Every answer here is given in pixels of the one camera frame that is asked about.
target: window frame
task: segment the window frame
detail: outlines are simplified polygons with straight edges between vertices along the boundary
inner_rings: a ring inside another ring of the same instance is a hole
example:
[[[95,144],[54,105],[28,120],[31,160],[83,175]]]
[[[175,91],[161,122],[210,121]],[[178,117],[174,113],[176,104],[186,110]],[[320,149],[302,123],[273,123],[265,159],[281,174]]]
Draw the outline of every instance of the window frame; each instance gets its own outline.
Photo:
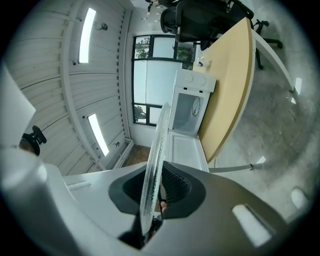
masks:
[[[150,37],[149,41],[149,48],[148,48],[148,57],[147,58],[135,58],[136,53],[136,41],[137,38],[143,38],[143,37]],[[193,44],[193,52],[192,52],[192,59],[191,61],[185,61],[185,60],[179,60],[177,59],[178,55],[178,45],[179,43],[177,41],[174,42],[174,52],[173,52],[173,58],[166,58],[166,57],[153,57],[154,54],[154,44],[156,38],[175,38],[174,35],[165,35],[165,34],[147,34],[147,35],[139,35],[133,37],[133,49],[132,49],[132,57],[131,57],[131,97],[132,97],[132,115],[133,115],[133,123],[138,125],[144,125],[144,126],[157,126],[154,123],[150,123],[150,108],[157,108],[161,109],[162,105],[156,105],[156,104],[148,104],[148,103],[139,103],[135,102],[135,62],[137,61],[167,61],[167,62],[177,62],[187,65],[193,65],[195,54],[196,54],[196,45]],[[146,122],[141,123],[136,121],[135,116],[135,105],[141,105],[146,106]]]

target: clear plastic lid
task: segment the clear plastic lid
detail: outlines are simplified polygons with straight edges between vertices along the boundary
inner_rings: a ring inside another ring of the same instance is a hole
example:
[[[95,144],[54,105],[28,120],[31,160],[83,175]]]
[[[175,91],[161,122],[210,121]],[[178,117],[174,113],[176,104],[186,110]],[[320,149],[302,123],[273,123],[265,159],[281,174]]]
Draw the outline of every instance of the clear plastic lid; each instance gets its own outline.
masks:
[[[143,235],[145,235],[151,227],[153,214],[156,207],[162,167],[165,160],[169,116],[170,106],[166,102],[162,107],[158,124],[155,128],[155,136],[152,141],[144,176],[140,201],[140,222]]]

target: desk leg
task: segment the desk leg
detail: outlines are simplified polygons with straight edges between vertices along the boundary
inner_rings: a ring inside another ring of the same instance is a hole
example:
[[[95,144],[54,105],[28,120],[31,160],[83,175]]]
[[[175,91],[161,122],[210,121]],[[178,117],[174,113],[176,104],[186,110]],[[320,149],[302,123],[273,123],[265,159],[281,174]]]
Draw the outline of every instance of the desk leg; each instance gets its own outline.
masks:
[[[216,173],[228,173],[228,172],[235,172],[235,171],[250,171],[252,170],[253,166],[251,164],[242,165],[242,166],[235,166],[235,167],[221,167],[221,168],[209,168],[209,172],[211,174]]]
[[[252,39],[255,40],[256,48],[267,58],[268,61],[271,62],[275,70],[282,76],[289,91],[293,92],[295,90],[293,81],[278,55],[257,32],[255,32],[253,29],[251,30],[251,32]]]

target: office chair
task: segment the office chair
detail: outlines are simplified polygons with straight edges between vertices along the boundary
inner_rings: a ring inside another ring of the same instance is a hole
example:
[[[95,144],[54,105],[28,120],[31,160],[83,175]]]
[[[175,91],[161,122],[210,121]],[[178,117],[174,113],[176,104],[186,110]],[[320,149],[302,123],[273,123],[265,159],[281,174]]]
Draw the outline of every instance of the office chair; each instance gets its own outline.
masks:
[[[248,18],[251,28],[258,25],[256,32],[260,35],[267,21],[252,23],[254,13],[238,0],[231,0],[228,4],[220,0],[183,0],[177,7],[170,7],[162,12],[160,23],[164,33],[175,35],[177,42],[201,41],[201,50],[204,51],[214,43],[219,34],[223,35],[243,18]],[[264,38],[267,43],[283,44],[279,40]],[[259,69],[263,69],[260,53],[256,51]]]

